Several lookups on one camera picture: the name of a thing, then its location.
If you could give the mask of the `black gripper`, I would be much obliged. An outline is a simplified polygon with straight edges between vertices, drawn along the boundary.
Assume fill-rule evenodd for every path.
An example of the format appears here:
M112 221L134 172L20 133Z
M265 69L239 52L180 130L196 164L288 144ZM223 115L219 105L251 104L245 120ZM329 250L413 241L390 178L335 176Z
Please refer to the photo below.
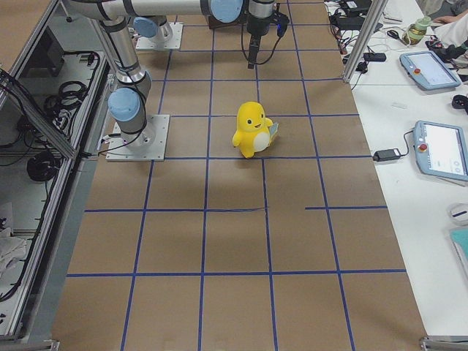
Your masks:
M257 65L260 38L265 36L271 24L276 26L277 37L283 37L289 25L289 18L280 12L281 4L277 1L249 0L247 6L247 31L251 34L247 56L248 69Z

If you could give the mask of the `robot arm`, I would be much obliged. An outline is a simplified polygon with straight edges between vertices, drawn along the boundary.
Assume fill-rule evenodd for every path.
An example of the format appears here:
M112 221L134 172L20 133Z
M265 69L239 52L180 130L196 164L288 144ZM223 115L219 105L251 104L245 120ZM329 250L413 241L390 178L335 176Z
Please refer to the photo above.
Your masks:
M113 65L118 88L110 94L107 106L120 128L123 146L141 151L154 140L154 130L146 115L151 78L140 65L127 20L148 19L155 37L159 24L168 15L212 15L214 5L211 1L72 1L71 4L92 22Z
M277 1L201 1L202 13L215 18L220 23L241 24L241 50L248 62L248 68L268 63L276 47L285 35L290 19L280 12ZM261 39L275 25L277 40L270 56L264 61L257 60Z

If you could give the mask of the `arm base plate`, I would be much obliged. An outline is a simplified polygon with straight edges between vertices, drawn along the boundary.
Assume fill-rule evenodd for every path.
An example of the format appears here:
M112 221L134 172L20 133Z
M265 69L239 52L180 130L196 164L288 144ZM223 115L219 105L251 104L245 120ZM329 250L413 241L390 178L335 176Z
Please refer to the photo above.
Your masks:
M147 125L136 141L129 135L110 139L110 151L106 152L109 162L145 162L165 160L169 115L147 115Z
M178 50L181 46L184 24L181 22L165 22L161 26L138 18L134 29L138 34L136 50L161 51Z

